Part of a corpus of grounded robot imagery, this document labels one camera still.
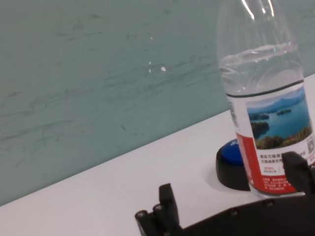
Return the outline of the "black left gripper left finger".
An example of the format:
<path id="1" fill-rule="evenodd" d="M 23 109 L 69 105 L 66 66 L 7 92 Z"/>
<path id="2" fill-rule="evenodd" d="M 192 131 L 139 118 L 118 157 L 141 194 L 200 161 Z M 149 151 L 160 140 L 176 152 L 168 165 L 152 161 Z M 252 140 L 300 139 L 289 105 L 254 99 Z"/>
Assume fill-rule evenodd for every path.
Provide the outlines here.
<path id="1" fill-rule="evenodd" d="M 177 203 L 170 183 L 159 187 L 159 204 L 153 207 L 153 212 L 162 233 L 182 231 Z"/>

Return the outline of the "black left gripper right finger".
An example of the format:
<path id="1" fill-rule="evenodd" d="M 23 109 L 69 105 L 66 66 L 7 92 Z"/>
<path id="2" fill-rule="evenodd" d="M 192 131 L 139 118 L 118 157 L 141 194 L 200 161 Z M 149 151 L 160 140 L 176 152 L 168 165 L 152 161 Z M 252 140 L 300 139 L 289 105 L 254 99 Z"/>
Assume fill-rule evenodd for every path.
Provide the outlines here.
<path id="1" fill-rule="evenodd" d="M 305 194 L 315 193 L 315 168 L 295 152 L 282 154 L 287 181 L 298 191 Z"/>

